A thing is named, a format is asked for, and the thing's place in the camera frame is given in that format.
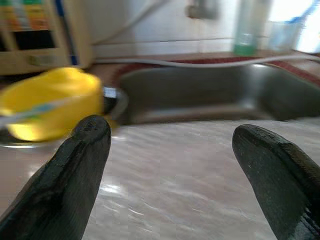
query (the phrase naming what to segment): white hose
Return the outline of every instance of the white hose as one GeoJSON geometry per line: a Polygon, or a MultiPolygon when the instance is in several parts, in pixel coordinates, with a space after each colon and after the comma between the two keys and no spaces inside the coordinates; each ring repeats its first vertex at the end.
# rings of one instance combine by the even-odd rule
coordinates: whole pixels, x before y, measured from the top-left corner
{"type": "Polygon", "coordinates": [[[104,36],[100,39],[95,40],[92,44],[99,45],[101,43],[107,42],[124,32],[125,30],[131,28],[136,23],[138,23],[141,19],[143,19],[146,15],[148,15],[151,11],[157,9],[160,5],[164,3],[163,0],[147,0],[144,6],[141,8],[140,12],[127,21],[120,29],[116,30],[114,33],[109,36],[104,36]]]}
{"type": "Polygon", "coordinates": [[[152,64],[161,65],[167,67],[177,68],[195,68],[195,69],[206,69],[206,68],[229,68],[238,67],[250,64],[262,64],[273,61],[287,61],[287,60],[311,60],[320,63],[320,57],[312,55],[283,55],[283,56],[272,56],[265,58],[257,58],[245,61],[236,61],[228,63],[208,63],[208,64],[197,64],[197,63],[181,63],[163,60],[152,60],[152,59],[139,59],[139,58],[116,58],[116,59],[96,59],[97,64],[152,64]]]}

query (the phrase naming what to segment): stainless steel sink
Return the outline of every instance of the stainless steel sink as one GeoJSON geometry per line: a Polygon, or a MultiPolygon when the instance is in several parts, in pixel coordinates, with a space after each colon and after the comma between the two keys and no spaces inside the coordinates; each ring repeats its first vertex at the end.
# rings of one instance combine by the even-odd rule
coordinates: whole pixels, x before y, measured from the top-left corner
{"type": "Polygon", "coordinates": [[[149,68],[127,73],[124,124],[320,116],[320,88],[281,68],[149,68]]]}

